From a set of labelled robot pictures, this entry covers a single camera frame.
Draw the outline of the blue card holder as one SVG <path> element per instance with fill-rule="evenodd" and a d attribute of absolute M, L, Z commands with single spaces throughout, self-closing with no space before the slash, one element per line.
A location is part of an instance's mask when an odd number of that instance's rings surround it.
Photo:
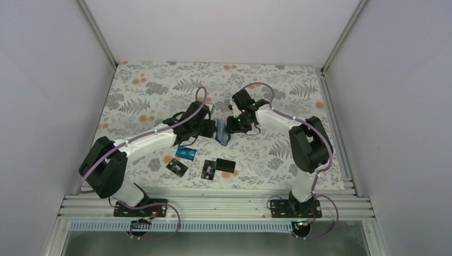
<path fill-rule="evenodd" d="M 227 123 L 223 119 L 218 119 L 216 121 L 215 140 L 222 146 L 227 146 L 230 141 L 230 134 L 227 131 Z"/>

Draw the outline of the black card with white logo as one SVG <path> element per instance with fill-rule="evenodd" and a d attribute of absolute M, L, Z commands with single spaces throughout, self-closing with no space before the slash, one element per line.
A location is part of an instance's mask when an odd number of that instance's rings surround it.
<path fill-rule="evenodd" d="M 215 176 L 216 161 L 205 160 L 201 172 L 201 178 L 205 180 L 213 180 Z"/>

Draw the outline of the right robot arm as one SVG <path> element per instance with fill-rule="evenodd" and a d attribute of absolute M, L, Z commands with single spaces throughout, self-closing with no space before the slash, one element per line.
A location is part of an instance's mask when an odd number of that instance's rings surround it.
<path fill-rule="evenodd" d="M 299 171 L 288 196 L 288 208 L 302 217 L 314 200 L 319 167 L 332 164 L 333 147 L 321 120 L 315 116 L 301 119 L 274 108 L 272 103 L 255 101 L 245 89 L 232 96 L 233 114 L 226 120 L 223 134 L 230 141 L 234 133 L 246 133 L 252 125 L 264 125 L 289 136 L 292 158 Z"/>

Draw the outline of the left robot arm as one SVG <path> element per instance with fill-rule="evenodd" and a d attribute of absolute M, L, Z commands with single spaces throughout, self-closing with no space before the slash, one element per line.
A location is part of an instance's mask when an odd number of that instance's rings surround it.
<path fill-rule="evenodd" d="M 194 101 L 186 111 L 167 118 L 154 129 L 132 138 L 98 138 L 79 167 L 79 174 L 100 198 L 112 197 L 127 205 L 135 216 L 148 210 L 151 202 L 135 183 L 125 179 L 127 165 L 160 149 L 180 145 L 190 138 L 211 138 L 215 122 L 213 105 Z"/>

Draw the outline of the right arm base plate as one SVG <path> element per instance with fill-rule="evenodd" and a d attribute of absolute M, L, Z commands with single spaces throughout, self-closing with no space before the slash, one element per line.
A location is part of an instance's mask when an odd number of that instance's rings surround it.
<path fill-rule="evenodd" d="M 288 199 L 272 199 L 269 203 L 271 216 L 277 219 L 321 218 L 322 211 L 318 200 L 304 203 L 292 202 Z"/>

